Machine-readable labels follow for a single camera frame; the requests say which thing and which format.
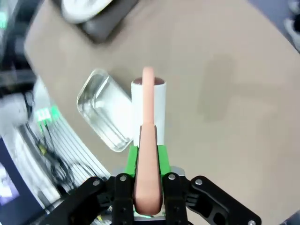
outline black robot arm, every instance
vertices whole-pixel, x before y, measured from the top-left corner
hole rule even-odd
[[[112,225],[188,225],[188,207],[211,225],[261,225],[258,215],[203,176],[189,181],[168,173],[162,178],[165,217],[134,217],[135,179],[126,173],[103,181],[89,178],[39,225],[90,225],[112,206]]]

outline monitor screen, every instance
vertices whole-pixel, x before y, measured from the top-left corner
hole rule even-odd
[[[0,163],[0,206],[9,203],[19,196],[19,192],[12,182],[4,166]]]

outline white object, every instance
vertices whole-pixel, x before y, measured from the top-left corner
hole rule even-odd
[[[300,2],[298,0],[288,0],[288,2],[287,2],[290,10],[296,15],[300,14],[300,4],[299,3]]]
[[[112,0],[62,0],[61,13],[70,23],[83,23],[100,13]]]
[[[0,99],[0,137],[12,127],[23,125],[28,120],[23,94],[12,94]]]
[[[294,29],[294,20],[285,19],[284,25],[287,33],[292,38],[295,48],[300,52],[300,33]]]
[[[154,124],[157,129],[157,145],[165,144],[165,93],[166,82],[154,86]],[[140,145],[140,126],[143,123],[143,87],[131,83],[133,107],[133,144]]]

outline beige table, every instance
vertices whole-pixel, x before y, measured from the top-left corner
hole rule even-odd
[[[26,42],[62,114],[109,171],[128,151],[104,145],[76,97],[94,68],[130,92],[151,65],[167,80],[172,165],[207,176],[265,225],[300,209],[300,58],[266,18],[245,0],[142,0],[114,36],[92,45],[46,0]]]

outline screw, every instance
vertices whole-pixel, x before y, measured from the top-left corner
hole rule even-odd
[[[121,177],[120,177],[120,180],[121,180],[121,181],[126,181],[126,176],[121,176]]]
[[[256,225],[256,222],[255,222],[254,220],[250,220],[250,221],[248,222],[248,225]]]
[[[168,176],[168,178],[169,178],[170,180],[174,180],[176,177],[175,177],[174,174],[170,174],[170,175]]]
[[[93,185],[94,186],[97,186],[97,185],[99,185],[100,184],[100,181],[99,180],[95,180],[94,182],[93,182]]]
[[[196,185],[202,185],[203,182],[202,182],[202,180],[197,179],[195,183],[196,183]]]

